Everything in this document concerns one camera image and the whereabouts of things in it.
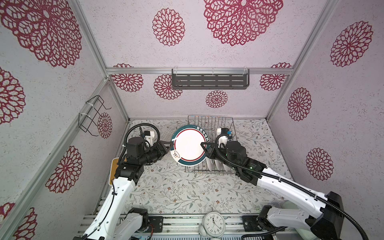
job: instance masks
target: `dish rack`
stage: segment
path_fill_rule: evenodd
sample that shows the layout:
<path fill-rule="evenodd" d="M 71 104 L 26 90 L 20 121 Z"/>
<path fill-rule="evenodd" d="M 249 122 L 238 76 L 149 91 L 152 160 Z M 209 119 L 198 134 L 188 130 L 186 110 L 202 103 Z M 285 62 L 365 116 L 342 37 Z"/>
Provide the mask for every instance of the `dish rack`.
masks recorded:
<path fill-rule="evenodd" d="M 218 116 L 198 116 L 198 115 L 189 115 L 188 124 L 197 125 L 205 130 L 208 134 L 209 140 L 212 142 L 216 139 L 217 129 L 226 127 L 232 132 L 232 140 L 237 141 L 235 124 L 233 118 L 231 117 L 218 117 Z M 215 174 L 234 174 L 235 172 L 230 170 L 226 172 L 225 170 L 218 170 L 216 165 L 212 171 L 208 169 L 206 161 L 203 161 L 200 164 L 197 164 L 192 167 L 185 167 L 185 172 L 191 173 L 215 173 Z"/>

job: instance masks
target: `floral pattern table surface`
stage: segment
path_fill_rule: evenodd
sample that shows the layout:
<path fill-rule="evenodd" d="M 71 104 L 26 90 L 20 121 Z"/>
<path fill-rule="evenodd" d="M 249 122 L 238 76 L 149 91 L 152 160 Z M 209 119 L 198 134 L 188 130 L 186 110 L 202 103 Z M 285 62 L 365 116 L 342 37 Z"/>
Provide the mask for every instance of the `floral pattern table surface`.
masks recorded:
<path fill-rule="evenodd" d="M 165 141 L 170 141 L 173 132 L 187 124 L 187 120 L 134 120 L 130 126 L 142 122 L 155 125 L 160 139 Z M 247 149 L 249 157 L 291 178 L 265 120 L 235 119 L 234 123 L 238 141 Z M 130 137 L 138 135 L 135 130 Z M 264 205 L 282 200 L 282 196 L 246 183 L 234 174 L 187 173 L 168 153 L 161 161 L 144 167 L 126 202 L 126 211 L 140 207 L 148 209 L 150 214 L 204 214 L 212 210 L 223 214 L 259 213 Z"/>

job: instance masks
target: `red doily pattern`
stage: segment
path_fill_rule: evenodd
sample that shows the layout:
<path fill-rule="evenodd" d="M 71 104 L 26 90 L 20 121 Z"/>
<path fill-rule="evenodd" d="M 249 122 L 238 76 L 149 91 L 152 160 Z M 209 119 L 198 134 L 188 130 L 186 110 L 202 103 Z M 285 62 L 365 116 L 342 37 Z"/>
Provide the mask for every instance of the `red doily pattern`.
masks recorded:
<path fill-rule="evenodd" d="M 294 90 L 288 100 L 289 116 L 295 121 L 303 120 L 310 112 L 311 103 L 311 95 L 307 89 L 298 88 Z"/>
<path fill-rule="evenodd" d="M 283 0 L 204 0 L 208 29 L 221 43 L 244 45 L 265 33 Z"/>
<path fill-rule="evenodd" d="M 344 67 L 356 62 L 368 49 L 372 34 L 372 26 L 364 21 L 355 22 L 344 29 L 331 48 L 333 64 Z"/>
<path fill-rule="evenodd" d="M 24 217 L 21 225 L 13 235 L 13 240 L 31 240 L 35 235 L 37 226 L 36 218 L 37 214 L 35 213 L 35 208 L 31 207 L 28 211 L 28 215 Z"/>
<path fill-rule="evenodd" d="M 23 87 L 9 72 L 0 68 L 0 125 L 18 118 L 24 106 Z"/>
<path fill-rule="evenodd" d="M 112 133 L 112 120 L 108 113 L 100 114 L 97 120 L 97 130 L 100 136 L 108 138 Z"/>
<path fill-rule="evenodd" d="M 307 155 L 307 168 L 318 180 L 327 180 L 333 173 L 333 161 L 324 149 L 314 148 Z"/>
<path fill-rule="evenodd" d="M 0 224 L 4 221 L 5 217 L 8 215 L 9 211 L 13 208 L 15 203 L 7 202 L 6 204 L 0 206 Z"/>
<path fill-rule="evenodd" d="M 165 46 L 174 46 L 184 37 L 184 22 L 180 14 L 173 9 L 158 11 L 152 21 L 156 38 Z"/>
<path fill-rule="evenodd" d="M 153 88 L 157 95 L 168 100 L 178 98 L 183 92 L 183 90 L 172 88 L 172 76 L 169 74 L 158 76 L 153 83 Z"/>
<path fill-rule="evenodd" d="M 0 15 L 37 59 L 66 68 L 79 58 L 81 33 L 66 0 L 0 0 Z"/>
<path fill-rule="evenodd" d="M 289 63 L 278 63 L 272 65 L 272 68 L 290 68 L 292 65 Z M 260 86 L 268 91 L 279 89 L 283 84 L 287 75 L 284 74 L 263 74 L 260 79 Z"/>
<path fill-rule="evenodd" d="M 45 186 L 50 192 L 63 193 L 68 191 L 79 179 L 83 167 L 82 161 L 79 150 L 70 146 Z"/>
<path fill-rule="evenodd" d="M 129 64 L 119 63 L 115 68 L 132 68 Z M 113 82 L 127 92 L 136 92 L 143 87 L 143 78 L 141 74 L 113 74 Z"/>
<path fill-rule="evenodd" d="M 214 90 L 208 93 L 207 97 L 205 98 L 205 102 L 211 108 L 222 107 L 224 106 L 224 104 L 227 103 L 227 100 L 228 100 L 227 94 L 221 90 Z"/>

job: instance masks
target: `plate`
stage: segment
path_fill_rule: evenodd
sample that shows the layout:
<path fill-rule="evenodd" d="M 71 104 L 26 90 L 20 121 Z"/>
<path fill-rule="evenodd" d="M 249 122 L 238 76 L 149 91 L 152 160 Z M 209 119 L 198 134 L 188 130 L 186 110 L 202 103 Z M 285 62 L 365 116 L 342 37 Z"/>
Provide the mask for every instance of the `plate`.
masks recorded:
<path fill-rule="evenodd" d="M 183 166 L 195 166 L 204 161 L 206 155 L 200 146 L 209 142 L 208 134 L 196 125 L 185 125 L 172 135 L 173 147 L 170 149 L 172 158 Z"/>

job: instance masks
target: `clock face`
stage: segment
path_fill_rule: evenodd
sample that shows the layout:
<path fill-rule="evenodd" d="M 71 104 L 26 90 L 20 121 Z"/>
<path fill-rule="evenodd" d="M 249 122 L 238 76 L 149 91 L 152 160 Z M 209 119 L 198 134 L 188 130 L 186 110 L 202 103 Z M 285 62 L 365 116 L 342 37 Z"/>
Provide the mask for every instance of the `clock face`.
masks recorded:
<path fill-rule="evenodd" d="M 225 231 L 225 220 L 219 213 L 211 212 L 204 217 L 203 226 L 210 236 L 221 236 Z"/>

